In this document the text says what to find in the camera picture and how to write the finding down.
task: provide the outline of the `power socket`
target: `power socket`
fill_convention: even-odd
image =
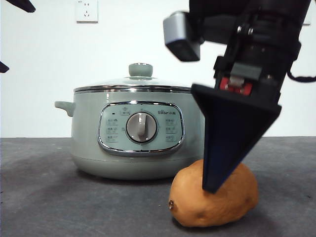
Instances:
[[[77,0],[76,20],[78,23],[97,23],[98,0]]]

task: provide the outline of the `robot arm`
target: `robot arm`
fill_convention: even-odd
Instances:
[[[18,8],[26,11],[26,12],[34,12],[35,7],[32,5],[32,3],[29,0],[7,0],[9,3],[11,3],[14,6],[17,6]],[[9,67],[5,65],[4,63],[0,62],[0,73],[5,73],[9,70]]]
[[[227,44],[216,60],[215,88],[192,85],[205,116],[203,188],[216,192],[281,111],[285,75],[298,57],[311,0],[190,0],[190,13],[164,20],[165,44],[198,61],[204,40]]]

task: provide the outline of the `dark countertop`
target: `dark countertop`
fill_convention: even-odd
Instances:
[[[172,179],[95,177],[77,170],[69,150],[68,138],[1,139],[1,236],[316,236],[316,137],[262,138],[244,160],[259,204],[211,228],[183,228],[172,218]]]

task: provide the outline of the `control dial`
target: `control dial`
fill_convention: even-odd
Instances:
[[[150,114],[136,113],[127,121],[126,131],[133,141],[147,142],[154,137],[157,124]]]

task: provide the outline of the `stainless steel rim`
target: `stainless steel rim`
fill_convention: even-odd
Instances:
[[[74,89],[74,92],[175,92],[175,93],[188,93],[191,92],[190,87],[184,86],[166,86],[166,85],[94,85],[78,87]]]

